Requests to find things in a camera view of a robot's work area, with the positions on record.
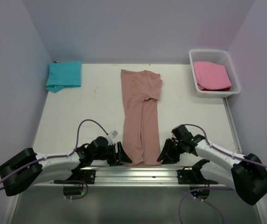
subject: white plastic basket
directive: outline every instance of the white plastic basket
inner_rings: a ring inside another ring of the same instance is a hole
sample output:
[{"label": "white plastic basket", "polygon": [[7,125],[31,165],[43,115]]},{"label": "white plastic basket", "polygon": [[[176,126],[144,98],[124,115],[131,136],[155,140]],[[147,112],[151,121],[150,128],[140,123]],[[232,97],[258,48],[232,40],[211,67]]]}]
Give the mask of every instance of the white plastic basket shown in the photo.
[{"label": "white plastic basket", "polygon": [[[192,68],[193,80],[196,88],[196,94],[198,97],[204,98],[225,98],[232,94],[238,94],[241,91],[241,87],[236,75],[235,68],[233,66],[230,55],[224,50],[213,49],[196,49],[189,51],[190,64]],[[222,64],[226,68],[228,77],[232,83],[229,91],[202,91],[199,89],[197,79],[195,77],[194,62],[205,61],[215,64]]]}]

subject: pink towel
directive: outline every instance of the pink towel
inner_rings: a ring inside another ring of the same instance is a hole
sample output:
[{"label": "pink towel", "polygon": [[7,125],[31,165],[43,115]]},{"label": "pink towel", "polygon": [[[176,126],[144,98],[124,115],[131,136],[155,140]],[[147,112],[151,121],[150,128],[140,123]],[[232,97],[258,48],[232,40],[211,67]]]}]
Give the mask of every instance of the pink towel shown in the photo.
[{"label": "pink towel", "polygon": [[223,65],[194,62],[193,67],[200,90],[229,90],[231,88],[231,81]]}]

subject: folded teal cloth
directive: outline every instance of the folded teal cloth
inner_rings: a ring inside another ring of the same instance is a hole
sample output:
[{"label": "folded teal cloth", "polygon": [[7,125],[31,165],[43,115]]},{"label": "folded teal cloth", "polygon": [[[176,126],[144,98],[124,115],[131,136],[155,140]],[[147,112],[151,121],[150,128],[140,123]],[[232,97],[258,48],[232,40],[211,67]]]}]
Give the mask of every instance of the folded teal cloth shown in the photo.
[{"label": "folded teal cloth", "polygon": [[46,89],[50,92],[58,92],[64,88],[80,87],[81,68],[80,61],[51,63]]}]

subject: pink pants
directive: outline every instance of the pink pants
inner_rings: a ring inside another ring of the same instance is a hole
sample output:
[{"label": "pink pants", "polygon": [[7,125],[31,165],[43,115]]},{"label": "pink pants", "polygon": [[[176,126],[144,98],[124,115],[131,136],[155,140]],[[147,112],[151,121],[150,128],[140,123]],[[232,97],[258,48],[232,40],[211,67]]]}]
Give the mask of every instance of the pink pants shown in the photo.
[{"label": "pink pants", "polygon": [[162,80],[151,71],[121,70],[125,112],[123,148],[132,164],[160,165],[157,100]]}]

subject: white table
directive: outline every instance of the white table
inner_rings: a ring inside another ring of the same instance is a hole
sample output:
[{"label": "white table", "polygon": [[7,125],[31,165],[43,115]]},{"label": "white table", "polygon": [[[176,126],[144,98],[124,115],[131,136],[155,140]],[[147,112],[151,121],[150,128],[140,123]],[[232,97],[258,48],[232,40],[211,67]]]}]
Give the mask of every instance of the white table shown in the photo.
[{"label": "white table", "polygon": [[[179,124],[202,126],[211,141],[237,152],[224,101],[221,98],[197,98],[190,65],[180,64],[83,64],[82,86],[48,93],[34,150],[41,153],[62,153],[75,146],[78,124],[84,119],[98,121],[108,132],[117,130],[116,141],[122,141],[124,111],[121,91],[121,69],[150,70],[163,80],[158,102],[160,147],[171,130]],[[197,128],[188,127],[193,134]],[[90,143],[102,130],[91,122],[82,125],[80,145]],[[190,166],[201,158],[182,154],[174,166]],[[105,161],[92,165],[107,166]]]}]

